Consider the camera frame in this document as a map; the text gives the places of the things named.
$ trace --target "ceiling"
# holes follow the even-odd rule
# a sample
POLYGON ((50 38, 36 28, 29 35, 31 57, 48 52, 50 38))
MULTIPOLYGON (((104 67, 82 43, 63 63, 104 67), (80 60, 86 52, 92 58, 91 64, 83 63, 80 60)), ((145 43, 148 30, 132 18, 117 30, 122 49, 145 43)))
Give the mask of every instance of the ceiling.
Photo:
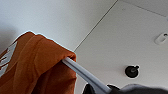
POLYGON ((161 16, 168 16, 168 0, 121 0, 161 16))

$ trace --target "orange fabric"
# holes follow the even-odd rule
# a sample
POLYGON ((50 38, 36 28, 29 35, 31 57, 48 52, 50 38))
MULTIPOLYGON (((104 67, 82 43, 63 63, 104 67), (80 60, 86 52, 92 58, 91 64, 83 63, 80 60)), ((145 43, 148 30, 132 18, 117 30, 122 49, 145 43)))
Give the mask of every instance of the orange fabric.
POLYGON ((76 73, 61 60, 70 57, 76 61, 75 53, 31 32, 16 41, 7 71, 0 78, 0 94, 74 93, 76 73))

